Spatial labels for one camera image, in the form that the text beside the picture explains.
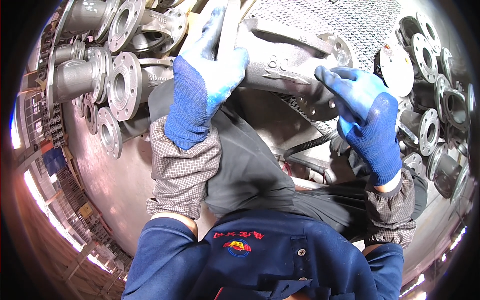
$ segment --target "blue glove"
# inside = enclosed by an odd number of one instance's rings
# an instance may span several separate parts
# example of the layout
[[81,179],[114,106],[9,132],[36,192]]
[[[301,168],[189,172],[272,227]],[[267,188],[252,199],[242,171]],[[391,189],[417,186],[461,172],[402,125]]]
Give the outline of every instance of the blue glove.
[[249,63],[245,48],[236,48],[221,60],[210,60],[224,16],[225,7],[215,8],[202,37],[173,61],[174,102],[165,135],[183,150],[205,140],[211,118],[245,77]]
[[395,132],[398,101],[378,76],[362,70],[319,66],[315,77],[336,96],[338,133],[370,166],[371,183],[388,183],[402,168]]

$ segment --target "navy blue work shirt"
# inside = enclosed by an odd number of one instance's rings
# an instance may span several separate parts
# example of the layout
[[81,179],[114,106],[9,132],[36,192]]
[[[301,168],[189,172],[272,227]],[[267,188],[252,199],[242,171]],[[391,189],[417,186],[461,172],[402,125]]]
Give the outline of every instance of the navy blue work shirt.
[[366,257],[328,224],[268,210],[217,221],[202,241],[180,221],[142,230],[122,299],[398,299],[403,251],[384,244]]

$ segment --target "factory floor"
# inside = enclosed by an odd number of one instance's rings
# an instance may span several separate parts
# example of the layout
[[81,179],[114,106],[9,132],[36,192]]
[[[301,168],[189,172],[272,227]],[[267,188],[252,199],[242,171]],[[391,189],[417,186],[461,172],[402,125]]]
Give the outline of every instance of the factory floor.
[[[417,9],[427,12],[432,8],[428,1],[420,1],[423,4],[411,0],[399,2],[408,11],[402,12],[402,15],[413,15],[412,12]],[[443,43],[445,47],[449,47],[452,54],[459,53],[456,37],[451,36],[446,29],[447,25],[435,18],[435,14],[431,19],[442,41],[448,41]],[[284,150],[319,135],[306,120],[268,92],[242,90],[241,103],[246,120],[277,156]],[[99,135],[89,133],[85,120],[78,116],[76,108],[70,102],[63,105],[63,115],[69,134],[69,148],[77,160],[88,197],[113,229],[114,239],[125,251],[134,255],[140,232],[149,220],[149,215],[145,212],[145,200],[152,196],[154,186],[154,181],[150,178],[150,144],[140,137],[132,139],[123,144],[120,159],[112,160],[104,153]],[[345,161],[333,160],[328,146],[326,143],[303,154],[318,159],[323,164],[332,163],[338,182],[352,179],[353,175]],[[442,255],[442,251],[451,243],[449,232],[458,224],[458,215],[466,211],[468,206],[467,201],[451,205],[449,200],[439,195],[433,182],[429,181],[427,208],[417,220],[415,238],[405,251],[404,284]],[[215,220],[215,216],[203,206],[201,218],[196,221],[200,238]]]

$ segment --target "checkered sleeve protector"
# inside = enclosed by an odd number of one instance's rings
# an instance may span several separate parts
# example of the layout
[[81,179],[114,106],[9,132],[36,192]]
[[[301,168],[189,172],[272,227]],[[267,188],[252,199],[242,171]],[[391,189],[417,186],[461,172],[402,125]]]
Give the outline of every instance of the checkered sleeve protector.
[[401,172],[401,184],[394,191],[380,193],[371,183],[365,188],[365,206],[370,219],[365,246],[389,242],[405,249],[412,242],[417,228],[410,217],[415,206],[415,191],[410,172],[404,168]]
[[165,136],[166,120],[165,116],[150,125],[151,177],[155,187],[154,198],[146,201],[147,213],[173,212],[198,219],[206,181],[216,174],[220,164],[218,131],[212,126],[203,142],[183,150]]

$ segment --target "gloved hand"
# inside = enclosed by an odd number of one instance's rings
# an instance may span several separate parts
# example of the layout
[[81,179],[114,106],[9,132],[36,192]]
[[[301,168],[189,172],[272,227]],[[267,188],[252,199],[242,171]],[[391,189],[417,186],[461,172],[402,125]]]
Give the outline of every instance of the gloved hand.
[[319,66],[315,77],[336,96],[338,134],[370,166],[371,183],[391,181],[402,167],[395,132],[398,101],[379,77],[366,71]]
[[249,63],[245,48],[236,48],[221,60],[211,60],[224,16],[225,7],[215,8],[202,37],[173,61],[174,102],[165,135],[183,150],[205,140],[211,118],[245,77]]

